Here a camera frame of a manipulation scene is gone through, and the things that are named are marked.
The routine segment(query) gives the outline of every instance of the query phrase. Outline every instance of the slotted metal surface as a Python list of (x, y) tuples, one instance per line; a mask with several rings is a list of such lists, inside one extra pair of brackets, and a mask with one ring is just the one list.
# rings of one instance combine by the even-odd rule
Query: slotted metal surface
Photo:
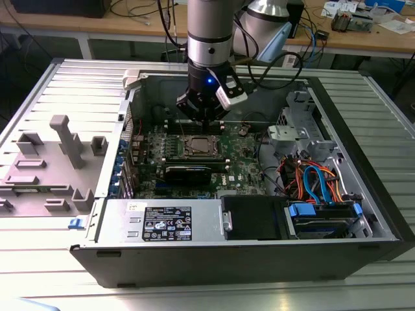
[[(40, 88), (33, 96), (35, 108), (28, 109), (17, 128), (22, 122), (48, 124), (52, 111), (65, 111), (69, 115), (74, 113), (71, 122), (75, 127), (82, 126), (81, 122), (97, 122), (110, 130), (110, 120), (112, 116), (116, 117), (123, 97), (121, 79), (124, 70), (144, 65), (67, 60), (62, 65), (53, 66), (50, 75), (45, 77), (43, 89)], [(184, 66), (169, 66), (172, 67), (185, 72)], [(370, 80), (359, 73), (305, 72), (320, 77), (405, 219), (415, 230), (415, 142), (408, 125), (389, 102), (381, 99)], [(273, 69), (271, 73), (292, 76), (295, 70)], [(65, 89), (65, 96), (54, 93), (57, 91), (51, 88)], [(78, 90), (75, 92), (78, 95), (68, 95), (74, 89)], [(88, 95), (81, 89), (93, 93)], [(95, 95), (94, 99), (86, 98)], [(66, 100), (68, 96), (78, 100), (72, 98), (67, 101), (71, 104), (61, 105), (59, 100)], [(95, 131), (93, 126), (87, 129), (81, 132), (84, 139)], [(0, 149), (0, 159), (4, 162), (10, 162), (12, 157), (8, 158), (4, 153), (7, 148), (17, 152), (15, 144), (5, 139)], [(97, 285), (69, 254), (68, 245), (79, 241), (85, 234), (83, 231), (68, 231), (69, 220), (66, 217), (0, 218), (2, 294), (28, 297), (65, 311), (415, 310), (415, 250), (392, 262), (371, 264), (344, 281), (106, 289)], [(166, 259), (166, 264), (174, 269), (174, 265), (180, 263)]]
[[(414, 128), (371, 78), (320, 81), (397, 207), (414, 221)], [(362, 86), (367, 88), (356, 91)]]

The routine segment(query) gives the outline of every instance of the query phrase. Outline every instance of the blue drive bracket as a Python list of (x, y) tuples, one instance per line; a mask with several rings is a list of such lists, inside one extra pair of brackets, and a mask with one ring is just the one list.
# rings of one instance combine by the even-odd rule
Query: blue drive bracket
[(316, 216), (316, 211), (311, 203), (294, 203), (289, 207), (291, 217)]

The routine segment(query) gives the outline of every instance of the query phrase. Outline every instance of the orange wire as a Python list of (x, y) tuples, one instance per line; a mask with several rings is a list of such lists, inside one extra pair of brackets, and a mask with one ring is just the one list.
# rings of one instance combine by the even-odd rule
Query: orange wire
[(337, 202), (337, 197), (336, 197), (336, 195), (335, 195), (335, 191), (334, 191), (334, 189), (333, 189), (332, 185), (330, 185), (330, 183), (327, 183), (327, 186), (329, 186), (329, 188), (330, 188), (331, 195), (333, 196), (333, 200), (334, 200), (335, 202)]
[(298, 173), (298, 168), (296, 167), (296, 181), (297, 181), (297, 188), (298, 188), (298, 199), (300, 200), (302, 197), (301, 187), (300, 187), (300, 175)]
[(336, 190), (337, 190), (338, 199), (340, 200), (340, 202), (344, 202), (344, 200), (342, 199), (342, 196), (340, 195), (340, 191), (338, 190), (338, 180), (336, 180)]

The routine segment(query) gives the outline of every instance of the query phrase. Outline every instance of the green circuit board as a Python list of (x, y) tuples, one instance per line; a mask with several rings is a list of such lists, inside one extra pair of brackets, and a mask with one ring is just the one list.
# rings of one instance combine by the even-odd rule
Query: green circuit board
[[(172, 159), (178, 162), (177, 165), (184, 165), (188, 156), (185, 147), (190, 148), (191, 136), (168, 135), (162, 129), (154, 128), (144, 136), (137, 157), (139, 187), (136, 198), (214, 199), (221, 194), (265, 194), (265, 184), (261, 180), (257, 159), (254, 157), (255, 135), (248, 133), (243, 137), (239, 135), (240, 129), (241, 126), (226, 126), (222, 135), (210, 135), (206, 138), (215, 142), (217, 149), (212, 157), (218, 159), (217, 162), (211, 160), (206, 165), (226, 167), (225, 171), (212, 173), (209, 185), (170, 187), (162, 176), (165, 159), (174, 154)], [(198, 141), (204, 139), (202, 135), (197, 135), (196, 138)], [(200, 156), (199, 151), (207, 151), (197, 148), (193, 149), (196, 156)]]

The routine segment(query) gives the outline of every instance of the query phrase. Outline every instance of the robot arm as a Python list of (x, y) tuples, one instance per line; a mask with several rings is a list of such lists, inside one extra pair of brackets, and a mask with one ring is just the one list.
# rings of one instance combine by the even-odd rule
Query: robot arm
[[(178, 98), (177, 107), (191, 120), (201, 122), (205, 127), (211, 121), (223, 118), (233, 107), (248, 98), (228, 61), (233, 46), (244, 46), (242, 35), (238, 32), (235, 35), (238, 43), (234, 43), (233, 20), (234, 14), (246, 2), (250, 1), (188, 0), (189, 86), (185, 94)], [(281, 8), (281, 2), (283, 8), (276, 11), (276, 8)], [(260, 36), (261, 27), (267, 26), (267, 35), (260, 40), (255, 39), (260, 42), (261, 55), (266, 55), (266, 58), (270, 57), (269, 50), (275, 49), (275, 46), (278, 52), (281, 51), (288, 36), (289, 30), (282, 44), (281, 40), (277, 40), (279, 44), (276, 45), (273, 40), (281, 25), (286, 23), (283, 19), (288, 18), (285, 4), (286, 0), (255, 0), (248, 7), (248, 13), (244, 13), (247, 18), (243, 18), (243, 23), (246, 25), (249, 21), (252, 27), (256, 27), (255, 35)], [(240, 54), (246, 54), (245, 50), (237, 50)]]

